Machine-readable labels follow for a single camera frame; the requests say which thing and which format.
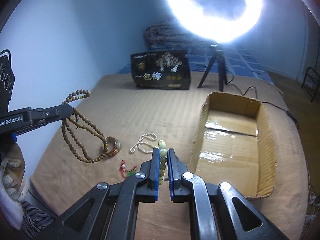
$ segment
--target beige blanket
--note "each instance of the beige blanket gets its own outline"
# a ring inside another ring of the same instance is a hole
[[[139,151],[129,153],[139,136],[147,132],[156,133],[188,163],[200,108],[206,96],[218,87],[217,75],[210,73],[203,88],[197,89],[201,76],[202,73],[191,74],[187,91],[139,90],[130,74],[103,77],[78,109],[106,136],[118,138],[122,150],[111,159],[85,164],[73,156],[58,130],[31,177],[42,198],[61,214],[98,182],[123,181],[119,172],[122,159],[127,167],[132,167],[151,158]],[[286,108],[277,89],[264,81],[236,76],[233,84],[242,91],[256,86],[259,100]],[[225,91],[239,93],[233,86],[227,86]],[[254,92],[249,91],[247,96],[254,97]],[[297,240],[307,207],[306,161],[293,121],[280,109],[271,105],[266,108],[276,144],[276,186],[269,198],[253,203],[291,240]],[[98,156],[101,141],[83,130],[74,131],[89,155]],[[157,203],[139,205],[135,239],[190,239],[188,205],[170,202],[167,182],[160,185]]]

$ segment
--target open cardboard box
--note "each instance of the open cardboard box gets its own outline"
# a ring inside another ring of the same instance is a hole
[[[211,93],[200,116],[189,170],[204,181],[227,181],[246,198],[272,194],[276,153],[268,115],[257,100]]]

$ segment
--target white bead string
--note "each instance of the white bead string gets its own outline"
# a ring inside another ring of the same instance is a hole
[[[153,152],[153,150],[147,151],[147,150],[143,149],[143,148],[141,147],[141,145],[147,145],[147,146],[151,147],[152,149],[153,149],[153,148],[158,148],[158,146],[153,146],[151,143],[143,142],[143,141],[142,141],[143,139],[148,139],[148,140],[150,140],[150,141],[156,141],[156,140],[158,139],[158,136],[157,136],[155,133],[152,133],[152,132],[146,133],[146,134],[142,134],[142,135],[139,137],[138,142],[137,142],[135,145],[133,145],[132,148],[130,149],[130,153],[131,153],[131,154],[134,153],[137,148],[138,148],[141,152],[146,153],[146,154],[150,154],[150,153]]]

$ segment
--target pearl necklace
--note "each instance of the pearl necklace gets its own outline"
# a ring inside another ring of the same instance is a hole
[[[141,147],[141,145],[143,145],[143,144],[151,147],[152,149],[153,149],[153,148],[158,148],[158,146],[153,146],[151,143],[143,142],[143,141],[142,141],[143,139],[148,139],[148,140],[150,140],[150,141],[156,141],[156,140],[158,139],[158,136],[157,136],[155,133],[152,133],[152,132],[146,133],[146,134],[142,134],[142,135],[139,137],[138,142],[137,142],[135,145],[133,145],[132,148],[130,149],[130,153],[131,153],[131,154],[134,153],[137,148],[138,148],[141,152],[143,152],[143,153],[145,153],[145,154],[150,154],[150,153],[153,152],[153,150],[147,151],[147,150],[143,149],[143,148]]]
[[[79,99],[84,99],[84,98],[88,98],[90,96],[90,92],[89,90],[77,90],[76,92],[72,92],[72,94],[70,94],[65,101],[62,102],[63,104],[68,104],[70,102],[73,101],[77,101]],[[64,137],[64,140],[66,141],[66,143],[68,144],[70,150],[72,151],[72,153],[75,155],[75,157],[84,163],[96,163],[101,161],[106,155],[109,157],[114,156],[117,152],[107,152],[108,151],[108,143],[106,138],[104,137],[103,133],[97,128],[97,126],[95,124],[93,124],[92,122],[90,122],[87,118],[84,117],[83,114],[80,113],[79,110],[77,110],[76,108],[73,108],[73,113],[72,115],[69,117],[69,121],[72,122],[73,124],[75,124],[77,126],[77,128],[82,128],[83,130],[88,131],[89,133],[91,133],[92,135],[96,136],[97,138],[102,140],[102,143],[104,145],[104,148],[102,150],[102,154],[93,159],[91,157],[88,156],[86,149],[84,148],[83,144],[81,142],[79,142],[78,138],[76,137],[76,135],[74,134],[73,130],[70,127],[70,123],[68,123],[67,119],[63,119],[62,120],[62,126],[61,126],[61,130],[62,130],[62,134]],[[81,118],[85,123],[87,123],[89,126],[85,126],[83,124],[79,123],[79,118]],[[66,134],[66,127],[68,132],[70,133],[71,137],[74,139],[75,143],[82,149],[83,155],[85,158],[82,158],[79,156],[79,154],[76,152],[76,150],[74,149],[74,147],[72,146],[71,142],[69,141],[67,134]]]

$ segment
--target tripod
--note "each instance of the tripod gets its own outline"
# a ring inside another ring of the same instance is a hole
[[[205,81],[205,79],[207,78],[207,75],[209,74],[214,62],[216,61],[216,59],[218,60],[218,73],[219,73],[219,91],[223,91],[223,82],[225,83],[225,85],[228,85],[228,81],[227,81],[227,70],[226,70],[226,62],[224,60],[224,52],[222,49],[222,45],[221,44],[214,44],[211,45],[212,49],[213,49],[213,55],[210,59],[210,62],[207,66],[207,69],[204,72],[204,75],[198,85],[198,88],[201,88],[203,82]]]

